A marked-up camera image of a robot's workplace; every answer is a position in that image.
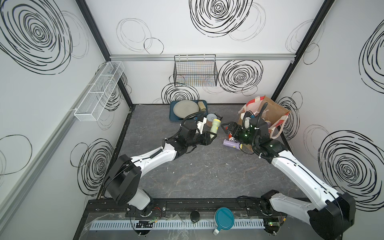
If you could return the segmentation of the red white flashlight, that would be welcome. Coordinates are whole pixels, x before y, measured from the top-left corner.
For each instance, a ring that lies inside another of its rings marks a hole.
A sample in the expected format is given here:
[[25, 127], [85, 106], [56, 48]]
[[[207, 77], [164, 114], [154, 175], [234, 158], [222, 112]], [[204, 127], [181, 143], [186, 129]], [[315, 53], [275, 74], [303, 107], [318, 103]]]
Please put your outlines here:
[[229, 134], [229, 139], [228, 140], [234, 142], [236, 139], [231, 134]]

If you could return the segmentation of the light green flashlight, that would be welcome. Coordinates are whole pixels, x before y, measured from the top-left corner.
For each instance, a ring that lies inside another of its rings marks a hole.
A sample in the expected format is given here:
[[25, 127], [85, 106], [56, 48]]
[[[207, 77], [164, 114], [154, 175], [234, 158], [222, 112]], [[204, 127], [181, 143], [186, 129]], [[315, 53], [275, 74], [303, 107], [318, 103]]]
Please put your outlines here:
[[210, 138], [214, 138], [217, 136], [218, 129], [221, 125], [221, 121], [219, 119], [213, 119], [212, 126], [210, 129]]

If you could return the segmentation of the purple flashlight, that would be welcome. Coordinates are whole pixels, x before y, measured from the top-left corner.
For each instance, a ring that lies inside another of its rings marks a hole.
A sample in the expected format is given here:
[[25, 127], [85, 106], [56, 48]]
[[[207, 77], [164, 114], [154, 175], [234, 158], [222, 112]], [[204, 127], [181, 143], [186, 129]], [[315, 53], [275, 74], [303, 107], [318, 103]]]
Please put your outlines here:
[[226, 147], [237, 149], [237, 150], [241, 150], [243, 147], [243, 144], [236, 141], [230, 141], [230, 140], [224, 140], [223, 145]]

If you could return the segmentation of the brown jute tote bag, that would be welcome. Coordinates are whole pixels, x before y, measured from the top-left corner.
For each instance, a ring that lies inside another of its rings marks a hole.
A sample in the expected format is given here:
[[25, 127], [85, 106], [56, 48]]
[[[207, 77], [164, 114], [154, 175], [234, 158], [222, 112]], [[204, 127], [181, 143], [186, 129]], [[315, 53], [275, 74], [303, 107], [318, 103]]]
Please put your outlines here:
[[256, 97], [248, 101], [238, 111], [238, 114], [240, 115], [238, 124], [242, 125], [242, 120], [245, 115], [245, 112], [251, 111], [253, 114], [257, 115], [265, 103], [267, 103], [268, 105], [262, 113], [262, 118], [271, 123], [271, 125], [269, 126], [270, 138], [276, 139], [281, 135], [283, 127], [289, 119], [289, 114], [291, 113], [291, 111], [282, 107], [281, 105], [277, 104], [266, 96]]

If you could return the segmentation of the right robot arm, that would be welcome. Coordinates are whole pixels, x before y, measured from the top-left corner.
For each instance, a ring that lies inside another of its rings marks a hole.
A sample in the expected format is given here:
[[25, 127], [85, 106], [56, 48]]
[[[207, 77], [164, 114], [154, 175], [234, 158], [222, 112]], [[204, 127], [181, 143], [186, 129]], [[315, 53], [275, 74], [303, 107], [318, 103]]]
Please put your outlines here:
[[309, 224], [324, 240], [340, 240], [354, 225], [355, 199], [319, 179], [283, 143], [272, 139], [261, 116], [250, 118], [246, 128], [236, 122], [222, 124], [222, 128], [236, 141], [251, 146], [255, 155], [284, 173], [309, 199], [305, 202], [271, 190], [261, 197], [259, 209], [263, 214], [288, 214]]

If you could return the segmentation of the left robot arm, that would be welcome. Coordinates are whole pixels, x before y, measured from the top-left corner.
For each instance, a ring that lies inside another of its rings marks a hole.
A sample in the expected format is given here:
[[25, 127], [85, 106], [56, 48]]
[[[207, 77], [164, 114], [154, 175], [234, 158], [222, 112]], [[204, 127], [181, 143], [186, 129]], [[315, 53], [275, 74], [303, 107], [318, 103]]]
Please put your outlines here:
[[117, 205], [129, 204], [135, 207], [142, 216], [148, 216], [155, 208], [153, 198], [144, 190], [139, 189], [141, 177], [151, 170], [189, 154], [198, 146], [208, 146], [217, 137], [221, 125], [219, 119], [214, 119], [211, 129], [204, 131], [207, 118], [198, 121], [182, 121], [176, 134], [165, 138], [160, 147], [145, 154], [128, 157], [121, 155], [106, 173], [103, 181], [104, 188]]

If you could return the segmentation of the small orange can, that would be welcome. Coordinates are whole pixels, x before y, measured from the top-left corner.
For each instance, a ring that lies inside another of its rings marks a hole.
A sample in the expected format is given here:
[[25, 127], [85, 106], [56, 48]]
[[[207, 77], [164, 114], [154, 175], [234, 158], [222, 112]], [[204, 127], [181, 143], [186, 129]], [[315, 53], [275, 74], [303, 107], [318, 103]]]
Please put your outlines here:
[[215, 114], [210, 113], [210, 114], [207, 115], [207, 122], [206, 122], [206, 124], [207, 124], [208, 127], [212, 126], [214, 119], [217, 119], [217, 116]]

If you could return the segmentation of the grey round plate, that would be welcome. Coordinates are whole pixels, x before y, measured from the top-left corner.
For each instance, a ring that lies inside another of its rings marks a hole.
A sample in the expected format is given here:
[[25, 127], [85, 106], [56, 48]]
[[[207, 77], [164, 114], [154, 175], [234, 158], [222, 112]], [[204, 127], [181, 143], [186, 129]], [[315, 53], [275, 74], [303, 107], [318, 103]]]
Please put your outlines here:
[[174, 105], [173, 111], [178, 118], [184, 119], [193, 113], [199, 112], [200, 108], [197, 103], [191, 100], [183, 100]]

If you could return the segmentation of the dark teal tray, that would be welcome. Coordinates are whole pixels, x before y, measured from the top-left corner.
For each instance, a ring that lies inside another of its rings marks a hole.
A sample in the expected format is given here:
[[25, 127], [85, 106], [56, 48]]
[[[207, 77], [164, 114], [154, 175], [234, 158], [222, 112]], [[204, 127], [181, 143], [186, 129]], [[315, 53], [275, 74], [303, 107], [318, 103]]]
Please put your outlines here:
[[[207, 104], [207, 101], [205, 101], [205, 100], [191, 100], [191, 101], [193, 101], [193, 102], [195, 102], [195, 103], [197, 103], [197, 104], [198, 104], [199, 101], [203, 101], [204, 104], [206, 105], [207, 109], [208, 109], [208, 104]], [[179, 102], [179, 101], [172, 101], [172, 102], [170, 103], [170, 120], [171, 120], [172, 122], [178, 122], [178, 121], [181, 121], [181, 120], [182, 120], [182, 119], [178, 118], [178, 117], [174, 114], [174, 111], [173, 111], [173, 107], [174, 107], [174, 105], [175, 105], [177, 102]]]

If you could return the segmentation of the black round knob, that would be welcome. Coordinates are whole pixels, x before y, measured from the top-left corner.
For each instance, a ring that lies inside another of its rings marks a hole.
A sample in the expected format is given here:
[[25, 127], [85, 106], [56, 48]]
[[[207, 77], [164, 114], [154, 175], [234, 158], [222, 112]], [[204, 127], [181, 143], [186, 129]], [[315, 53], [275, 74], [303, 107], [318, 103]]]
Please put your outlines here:
[[191, 214], [190, 214], [190, 220], [193, 223], [199, 222], [200, 221], [200, 217], [201, 217], [201, 215], [200, 215], [199, 211], [197, 211], [197, 210], [192, 211]]

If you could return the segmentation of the teal round lid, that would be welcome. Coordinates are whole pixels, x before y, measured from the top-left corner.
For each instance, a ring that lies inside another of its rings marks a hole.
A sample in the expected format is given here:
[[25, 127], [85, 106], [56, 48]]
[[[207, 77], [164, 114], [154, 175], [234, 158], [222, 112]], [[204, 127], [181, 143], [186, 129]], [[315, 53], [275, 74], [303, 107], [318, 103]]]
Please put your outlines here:
[[213, 232], [217, 236], [221, 230], [230, 230], [235, 224], [235, 216], [233, 212], [225, 207], [219, 208], [215, 212], [216, 228]]

